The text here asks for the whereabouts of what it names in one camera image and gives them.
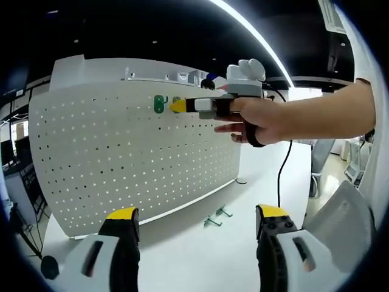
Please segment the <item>person's right hand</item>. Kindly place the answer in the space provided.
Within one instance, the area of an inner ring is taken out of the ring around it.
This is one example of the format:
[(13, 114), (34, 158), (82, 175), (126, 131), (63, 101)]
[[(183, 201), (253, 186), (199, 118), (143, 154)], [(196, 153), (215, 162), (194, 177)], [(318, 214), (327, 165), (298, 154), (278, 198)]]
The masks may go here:
[(232, 141), (261, 145), (293, 140), (283, 114), (283, 104), (270, 100), (240, 97), (230, 103), (230, 115), (219, 117), (223, 125), (214, 128), (216, 133), (228, 133)]

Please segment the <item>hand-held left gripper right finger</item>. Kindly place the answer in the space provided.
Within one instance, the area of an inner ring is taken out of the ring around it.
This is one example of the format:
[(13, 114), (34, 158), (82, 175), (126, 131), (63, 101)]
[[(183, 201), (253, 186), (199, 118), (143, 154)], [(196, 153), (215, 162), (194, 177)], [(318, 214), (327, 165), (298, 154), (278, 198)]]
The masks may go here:
[(256, 239), (261, 291), (332, 290), (330, 250), (285, 210), (257, 205)]

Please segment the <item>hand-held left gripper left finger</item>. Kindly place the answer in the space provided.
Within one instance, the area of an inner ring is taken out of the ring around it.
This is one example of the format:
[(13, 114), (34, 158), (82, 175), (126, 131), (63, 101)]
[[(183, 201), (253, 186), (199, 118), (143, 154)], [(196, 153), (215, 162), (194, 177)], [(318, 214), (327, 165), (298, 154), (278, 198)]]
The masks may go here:
[(109, 214), (97, 234), (69, 253), (62, 270), (63, 291), (138, 291), (139, 210)]

